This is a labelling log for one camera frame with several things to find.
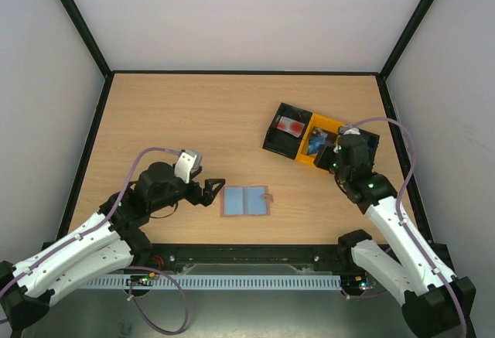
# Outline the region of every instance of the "black frame edge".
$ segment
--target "black frame edge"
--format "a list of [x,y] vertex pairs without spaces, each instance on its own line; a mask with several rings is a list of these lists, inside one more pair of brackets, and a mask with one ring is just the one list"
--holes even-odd
[[84,21],[83,16],[80,14],[76,2],[74,0],[60,0],[60,2],[67,11],[67,14],[72,20],[72,23],[76,27],[77,31],[79,32],[81,39],[84,41],[84,44],[86,44],[87,49],[90,51],[90,54],[93,57],[94,62],[97,64],[103,76],[104,77],[110,76],[111,74],[110,67],[108,66],[107,61],[103,57],[103,53],[100,51],[100,48],[98,48],[96,40],[94,40],[94,37],[91,34],[89,28],[87,27],[87,24]]
[[[381,101],[384,105],[385,115],[387,115],[387,118],[397,120],[394,105],[392,104],[392,99],[388,91],[387,82],[383,77],[377,76],[377,84],[378,90],[380,91]],[[402,175],[406,177],[409,169],[411,168],[408,150],[405,147],[404,139],[399,127],[392,124],[389,124],[389,127],[399,164],[401,165]],[[428,218],[426,217],[425,208],[423,207],[421,195],[418,190],[418,184],[416,183],[414,175],[411,177],[411,181],[409,181],[408,184],[408,194],[419,232],[427,241],[433,241],[432,230],[428,224]]]
[[385,62],[385,65],[380,72],[380,75],[385,80],[390,76],[395,65],[397,64],[397,62],[401,58],[402,53],[404,52],[405,48],[408,46],[409,42],[411,41],[411,38],[415,34],[416,29],[421,24],[422,20],[424,19],[426,13],[430,9],[430,7],[432,6],[434,1],[435,0],[420,0],[419,1],[418,5],[416,6],[415,11],[412,13],[411,18],[408,21],[408,24],[405,26],[404,31],[402,32],[401,36],[399,37],[392,52],[390,53],[390,56],[387,59],[387,62]]
[[168,74],[185,75],[335,75],[376,77],[377,72],[367,71],[284,71],[284,70],[115,70],[114,73]]
[[80,188],[83,185],[84,175],[86,174],[87,164],[90,161],[91,152],[93,151],[94,141],[100,127],[101,118],[103,117],[103,111],[105,105],[107,104],[108,95],[110,94],[110,88],[112,81],[114,79],[114,74],[110,75],[105,79],[103,88],[101,89],[100,99],[98,100],[98,105],[96,111],[94,112],[93,121],[91,122],[90,131],[87,134],[86,143],[84,144],[83,154],[80,157],[79,166],[77,167],[76,176],[73,181],[72,189],[70,189],[69,198],[67,199],[67,205],[63,212],[62,220],[60,222],[59,230],[56,234],[56,239],[67,235],[72,216],[74,214],[74,209],[76,208],[77,198],[79,196]]

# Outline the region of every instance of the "gray floor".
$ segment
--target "gray floor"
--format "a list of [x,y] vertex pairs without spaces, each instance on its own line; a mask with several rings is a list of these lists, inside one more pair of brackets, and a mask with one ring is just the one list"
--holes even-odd
[[[188,291],[183,338],[413,337],[390,297],[347,301],[338,292]],[[177,291],[152,291],[139,301],[164,329],[183,321]],[[123,291],[77,290],[27,329],[23,338],[154,338]]]

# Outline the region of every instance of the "red object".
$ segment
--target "red object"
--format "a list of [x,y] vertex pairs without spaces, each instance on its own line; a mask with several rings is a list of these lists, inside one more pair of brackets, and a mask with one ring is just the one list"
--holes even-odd
[[150,259],[155,260],[158,263],[158,267],[160,271],[163,269],[163,265],[165,264],[165,262],[163,261],[162,257],[156,255],[154,257],[151,257]]
[[304,124],[299,122],[299,121],[294,121],[292,124],[291,124],[291,131],[295,132],[295,133],[301,133],[302,130],[304,128]]
[[294,137],[299,137],[304,130],[304,123],[282,116],[277,124],[277,129],[286,131]]

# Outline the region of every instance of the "white cable tray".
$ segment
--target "white cable tray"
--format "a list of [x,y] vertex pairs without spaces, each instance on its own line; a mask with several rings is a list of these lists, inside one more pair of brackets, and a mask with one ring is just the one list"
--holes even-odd
[[[340,276],[334,275],[170,275],[187,290],[340,290]],[[82,289],[122,289],[129,286],[131,275],[105,275],[82,286]],[[170,280],[144,282],[135,289],[176,289]]]

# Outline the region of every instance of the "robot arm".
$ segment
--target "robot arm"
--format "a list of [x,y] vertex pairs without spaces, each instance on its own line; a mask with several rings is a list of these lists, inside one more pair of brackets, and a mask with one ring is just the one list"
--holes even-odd
[[358,230],[339,238],[341,261],[372,274],[401,305],[403,317],[416,336],[432,337],[458,326],[454,301],[439,276],[452,287],[465,316],[476,294],[473,283],[457,278],[420,235],[402,205],[397,213],[397,191],[385,176],[372,171],[367,141],[359,130],[341,129],[335,145],[320,148],[315,165],[335,176],[339,188],[380,230],[398,259]]
[[[164,207],[173,207],[180,200],[193,205],[210,205],[225,179],[206,179],[205,187],[193,179],[201,172],[202,156],[182,150],[174,166],[155,162],[130,184],[110,220],[90,234],[84,231],[105,220],[118,194],[100,206],[100,210],[76,230],[40,253],[15,265],[0,262],[0,304],[13,330],[25,329],[45,316],[73,290],[91,279],[129,265],[144,265],[152,253],[152,245],[140,226],[150,215]],[[53,249],[75,238],[38,267],[32,267]],[[13,279],[25,273],[13,286],[3,291]]]

